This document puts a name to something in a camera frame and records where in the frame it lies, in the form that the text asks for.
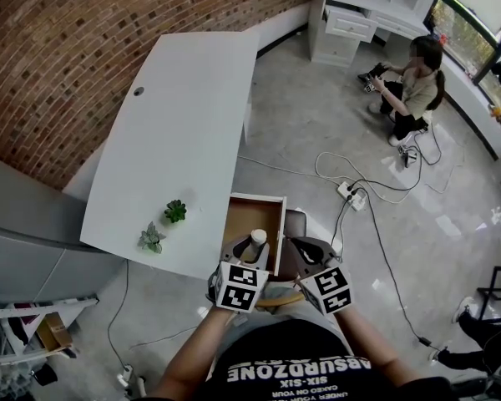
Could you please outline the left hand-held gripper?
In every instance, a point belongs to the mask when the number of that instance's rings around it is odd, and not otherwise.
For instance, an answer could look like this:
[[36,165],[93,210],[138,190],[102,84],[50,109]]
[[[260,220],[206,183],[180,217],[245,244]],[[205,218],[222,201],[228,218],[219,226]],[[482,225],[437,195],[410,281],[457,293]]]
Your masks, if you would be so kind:
[[262,244],[252,247],[250,266],[235,264],[251,244],[251,236],[240,236],[229,241],[222,248],[219,264],[210,281],[208,294],[213,303],[233,312],[252,312],[268,280],[265,271],[270,246]]

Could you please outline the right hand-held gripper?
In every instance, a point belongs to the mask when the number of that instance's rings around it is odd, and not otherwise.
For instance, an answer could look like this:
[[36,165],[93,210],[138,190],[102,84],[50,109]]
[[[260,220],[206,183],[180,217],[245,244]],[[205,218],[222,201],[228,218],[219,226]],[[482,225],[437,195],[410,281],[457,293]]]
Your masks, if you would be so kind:
[[[305,299],[321,314],[331,315],[352,304],[351,284],[347,269],[337,259],[332,246],[320,239],[299,236],[290,243],[295,251],[299,281]],[[311,273],[317,266],[322,270]]]

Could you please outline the white drawer wooden inside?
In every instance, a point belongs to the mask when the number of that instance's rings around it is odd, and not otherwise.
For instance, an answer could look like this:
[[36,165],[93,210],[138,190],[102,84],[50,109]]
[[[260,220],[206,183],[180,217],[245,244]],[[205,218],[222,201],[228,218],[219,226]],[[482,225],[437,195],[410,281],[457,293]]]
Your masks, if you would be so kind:
[[248,236],[254,229],[264,230],[270,245],[266,270],[276,277],[281,263],[286,203],[285,196],[232,193],[222,245],[226,246],[231,241]]

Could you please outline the person's left forearm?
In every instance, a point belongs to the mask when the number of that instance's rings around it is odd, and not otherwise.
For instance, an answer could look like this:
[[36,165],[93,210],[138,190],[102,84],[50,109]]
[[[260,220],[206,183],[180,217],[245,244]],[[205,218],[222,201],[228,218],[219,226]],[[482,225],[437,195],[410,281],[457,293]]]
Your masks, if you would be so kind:
[[161,380],[149,396],[171,401],[190,401],[205,382],[227,323],[234,315],[230,310],[212,307],[169,362]]

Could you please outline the person's right forearm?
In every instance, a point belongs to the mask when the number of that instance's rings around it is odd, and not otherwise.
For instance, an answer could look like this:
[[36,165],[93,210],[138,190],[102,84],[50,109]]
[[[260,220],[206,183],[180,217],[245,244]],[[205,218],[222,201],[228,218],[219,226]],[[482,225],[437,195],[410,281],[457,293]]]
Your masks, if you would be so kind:
[[352,351],[368,359],[395,387],[422,378],[399,358],[393,345],[354,306],[343,308],[334,317]]

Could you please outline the wooden chair brown seat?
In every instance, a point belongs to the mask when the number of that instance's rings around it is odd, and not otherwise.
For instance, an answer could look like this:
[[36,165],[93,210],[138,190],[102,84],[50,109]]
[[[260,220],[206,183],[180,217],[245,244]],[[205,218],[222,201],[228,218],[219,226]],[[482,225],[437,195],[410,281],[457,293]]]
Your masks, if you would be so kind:
[[291,244],[292,237],[306,236],[306,214],[303,211],[287,210],[285,214],[281,255],[277,260],[278,274],[266,284],[258,309],[275,309],[303,301],[304,295],[295,289],[299,278],[297,251]]

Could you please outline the person's grey shorts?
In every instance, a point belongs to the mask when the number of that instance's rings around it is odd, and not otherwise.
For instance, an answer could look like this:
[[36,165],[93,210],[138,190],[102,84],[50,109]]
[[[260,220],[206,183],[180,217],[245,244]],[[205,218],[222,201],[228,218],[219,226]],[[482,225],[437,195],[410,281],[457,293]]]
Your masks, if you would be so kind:
[[300,300],[264,311],[254,310],[251,313],[236,314],[227,324],[225,335],[217,349],[217,355],[220,356],[231,345],[257,328],[295,319],[323,327],[334,333],[343,342],[345,341],[342,331],[336,324],[318,312],[310,302]]

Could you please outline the white power strip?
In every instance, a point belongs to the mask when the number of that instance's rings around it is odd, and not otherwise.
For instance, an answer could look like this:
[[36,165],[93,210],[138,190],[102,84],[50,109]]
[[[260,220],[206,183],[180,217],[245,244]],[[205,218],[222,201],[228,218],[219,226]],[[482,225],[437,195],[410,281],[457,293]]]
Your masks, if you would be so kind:
[[364,189],[356,188],[346,182],[337,187],[337,193],[354,211],[362,211],[367,203],[367,193]]

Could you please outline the green succulent plant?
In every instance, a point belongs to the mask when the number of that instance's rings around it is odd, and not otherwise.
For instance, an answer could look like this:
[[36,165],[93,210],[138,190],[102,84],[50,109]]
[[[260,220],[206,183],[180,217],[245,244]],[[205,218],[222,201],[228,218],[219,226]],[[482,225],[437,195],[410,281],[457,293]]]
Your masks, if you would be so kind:
[[164,218],[171,224],[184,221],[186,218],[186,204],[180,200],[172,200],[166,205],[164,210]]

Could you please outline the person's black t-shirt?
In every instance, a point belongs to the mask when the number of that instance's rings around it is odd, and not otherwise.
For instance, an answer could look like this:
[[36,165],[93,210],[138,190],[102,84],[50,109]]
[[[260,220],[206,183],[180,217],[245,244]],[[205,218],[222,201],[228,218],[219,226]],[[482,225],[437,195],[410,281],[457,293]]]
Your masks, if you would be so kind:
[[193,401],[458,401],[445,378],[396,387],[333,332],[292,319],[229,346]]

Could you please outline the pale leafy potted plant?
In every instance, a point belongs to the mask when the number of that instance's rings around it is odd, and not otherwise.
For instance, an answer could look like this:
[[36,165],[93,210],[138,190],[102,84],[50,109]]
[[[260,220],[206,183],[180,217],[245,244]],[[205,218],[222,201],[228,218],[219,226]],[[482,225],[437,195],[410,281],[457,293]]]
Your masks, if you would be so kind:
[[144,231],[141,231],[141,235],[138,240],[138,247],[143,250],[152,251],[155,254],[160,254],[162,252],[161,242],[166,236],[156,229],[155,224],[151,221]]

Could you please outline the cardboard box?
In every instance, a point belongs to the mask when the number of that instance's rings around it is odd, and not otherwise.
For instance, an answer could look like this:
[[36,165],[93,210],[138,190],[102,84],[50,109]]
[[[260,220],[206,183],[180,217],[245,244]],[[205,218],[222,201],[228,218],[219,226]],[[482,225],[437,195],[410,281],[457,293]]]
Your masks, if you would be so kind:
[[47,314],[36,331],[39,341],[48,352],[70,348],[73,339],[57,312]]

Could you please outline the white hutch desk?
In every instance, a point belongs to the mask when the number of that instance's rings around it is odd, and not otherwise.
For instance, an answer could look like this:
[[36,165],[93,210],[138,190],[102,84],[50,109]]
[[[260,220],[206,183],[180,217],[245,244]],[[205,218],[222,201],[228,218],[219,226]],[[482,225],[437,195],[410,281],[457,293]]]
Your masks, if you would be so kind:
[[433,0],[312,0],[308,20],[310,60],[349,67],[361,43],[378,38],[390,57],[417,36]]

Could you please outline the white window bench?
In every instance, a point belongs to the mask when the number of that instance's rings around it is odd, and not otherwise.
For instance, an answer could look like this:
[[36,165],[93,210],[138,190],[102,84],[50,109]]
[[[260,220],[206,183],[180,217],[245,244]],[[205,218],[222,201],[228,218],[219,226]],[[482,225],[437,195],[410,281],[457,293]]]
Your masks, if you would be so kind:
[[446,93],[496,161],[501,178],[501,125],[490,115],[488,101],[469,76],[450,57],[443,55]]

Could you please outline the white metal rack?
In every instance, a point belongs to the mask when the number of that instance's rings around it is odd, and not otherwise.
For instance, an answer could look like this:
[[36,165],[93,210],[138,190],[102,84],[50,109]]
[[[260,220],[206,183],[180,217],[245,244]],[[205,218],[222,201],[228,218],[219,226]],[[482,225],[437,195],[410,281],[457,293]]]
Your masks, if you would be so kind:
[[55,352],[48,352],[43,347],[36,331],[47,314],[57,312],[68,329],[84,309],[98,302],[96,296],[90,296],[53,302],[0,304],[0,398],[22,396],[27,381],[48,358],[56,355],[77,357],[73,345]]

